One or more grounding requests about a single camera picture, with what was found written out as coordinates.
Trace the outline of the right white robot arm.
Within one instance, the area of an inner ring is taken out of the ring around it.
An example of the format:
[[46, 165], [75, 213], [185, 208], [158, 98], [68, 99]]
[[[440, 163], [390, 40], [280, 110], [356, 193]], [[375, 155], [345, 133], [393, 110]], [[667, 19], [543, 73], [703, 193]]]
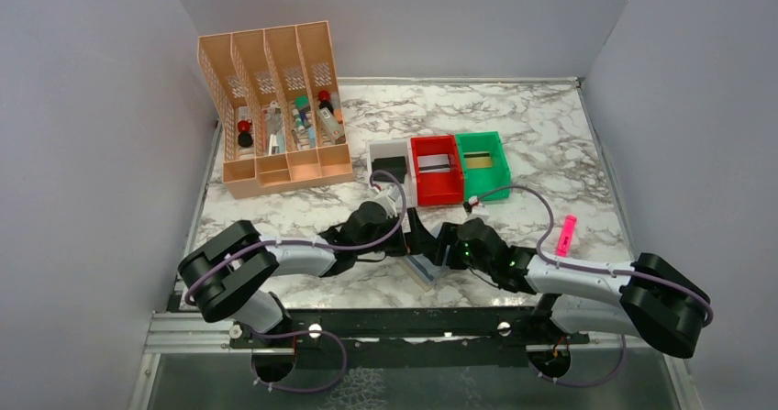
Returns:
[[613, 333], [690, 359], [712, 321], [707, 293], [656, 254], [616, 263], [548, 257], [508, 245], [481, 218], [445, 222], [433, 236], [434, 264], [483, 272], [510, 293], [551, 295], [550, 308], [528, 321], [531, 335], [543, 343], [563, 333]]

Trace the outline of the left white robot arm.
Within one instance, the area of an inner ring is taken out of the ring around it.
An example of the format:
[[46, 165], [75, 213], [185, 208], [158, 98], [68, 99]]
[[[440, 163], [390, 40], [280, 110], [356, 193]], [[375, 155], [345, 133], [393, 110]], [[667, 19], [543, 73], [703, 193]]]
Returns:
[[183, 300], [206, 322], [241, 321], [253, 327], [261, 343], [273, 347], [287, 338], [289, 324], [278, 297], [261, 290], [271, 277], [333, 277], [374, 252], [440, 263], [439, 253], [446, 248], [441, 239], [425, 228], [416, 209], [392, 210], [368, 201], [313, 238], [273, 238], [239, 220], [192, 251], [177, 271], [187, 287]]

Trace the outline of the beige card holder wallet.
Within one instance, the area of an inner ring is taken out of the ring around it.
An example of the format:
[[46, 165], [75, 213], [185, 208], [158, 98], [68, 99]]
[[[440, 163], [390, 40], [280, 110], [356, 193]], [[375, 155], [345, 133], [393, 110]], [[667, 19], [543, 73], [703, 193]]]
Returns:
[[441, 278], [450, 272], [449, 268], [436, 266], [423, 255], [404, 256], [402, 265], [411, 279], [424, 291], [432, 289]]

